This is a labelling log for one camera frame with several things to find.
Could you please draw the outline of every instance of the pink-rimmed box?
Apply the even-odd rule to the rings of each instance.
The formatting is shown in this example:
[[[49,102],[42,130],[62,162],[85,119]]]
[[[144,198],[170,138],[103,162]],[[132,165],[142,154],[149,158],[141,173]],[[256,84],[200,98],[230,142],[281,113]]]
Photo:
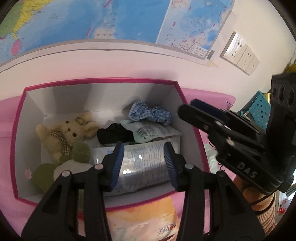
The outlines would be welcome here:
[[[138,78],[97,78],[67,80],[27,87],[18,106],[11,142],[10,171],[16,199],[36,205],[41,191],[28,180],[25,170],[52,162],[35,132],[38,124],[51,125],[75,118],[85,110],[102,128],[127,119],[131,105],[142,100],[172,113],[171,126],[182,132],[180,152],[188,162],[209,171],[203,143],[196,128],[182,121],[178,106],[186,103],[176,81]],[[150,202],[174,192],[170,183],[130,194],[105,197],[106,208],[122,208]]]

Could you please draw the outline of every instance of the power outlet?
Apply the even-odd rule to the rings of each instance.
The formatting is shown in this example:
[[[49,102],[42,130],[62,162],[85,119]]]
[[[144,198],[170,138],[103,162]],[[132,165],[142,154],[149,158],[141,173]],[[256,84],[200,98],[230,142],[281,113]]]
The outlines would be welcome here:
[[[244,38],[233,32],[220,57],[237,65],[247,48],[248,45]]]
[[[251,63],[249,64],[249,66],[247,67],[247,69],[246,69],[245,72],[246,72],[248,75],[253,74],[254,71],[255,71],[255,69],[258,67],[259,64],[260,64],[260,61],[259,61],[259,59],[255,56],[255,57],[253,58],[253,60],[251,61]]]
[[[244,52],[244,54],[242,55],[241,59],[237,63],[237,67],[239,67],[243,71],[246,71],[247,68],[249,67],[250,63],[254,59],[254,57],[255,57],[255,54],[253,53],[251,48],[247,47],[247,49]]]

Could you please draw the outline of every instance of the world map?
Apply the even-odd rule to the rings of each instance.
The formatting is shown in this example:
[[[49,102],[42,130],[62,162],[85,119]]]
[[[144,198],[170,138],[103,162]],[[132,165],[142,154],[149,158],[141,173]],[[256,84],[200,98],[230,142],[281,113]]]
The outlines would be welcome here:
[[[0,64],[79,39],[145,41],[205,59],[235,0],[20,0],[0,25]]]

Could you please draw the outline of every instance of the blue checkered cloth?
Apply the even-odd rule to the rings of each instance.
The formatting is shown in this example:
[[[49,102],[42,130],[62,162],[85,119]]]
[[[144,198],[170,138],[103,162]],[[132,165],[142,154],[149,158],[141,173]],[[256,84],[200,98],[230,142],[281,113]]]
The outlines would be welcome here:
[[[149,108],[141,100],[133,104],[128,117],[133,121],[147,119],[149,121],[160,122],[164,126],[171,123],[171,113],[158,107]]]

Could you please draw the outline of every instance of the white wall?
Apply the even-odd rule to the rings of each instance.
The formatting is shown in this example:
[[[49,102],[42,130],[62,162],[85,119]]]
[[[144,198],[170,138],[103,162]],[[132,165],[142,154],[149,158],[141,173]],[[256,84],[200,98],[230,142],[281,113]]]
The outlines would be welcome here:
[[[76,47],[75,51],[45,55],[13,66],[18,61],[15,59],[0,67],[0,100],[20,95],[26,86],[50,81],[89,77],[148,77],[177,80],[181,87],[233,95],[237,98],[233,110],[238,110],[258,89],[268,91],[271,76],[281,73],[291,59],[294,62],[296,42],[268,0],[236,0],[233,13],[237,16],[233,30],[246,39],[261,61],[252,76],[219,57],[213,59],[217,67],[209,68],[155,53],[77,50],[79,48]],[[226,44],[223,31],[217,41]]]

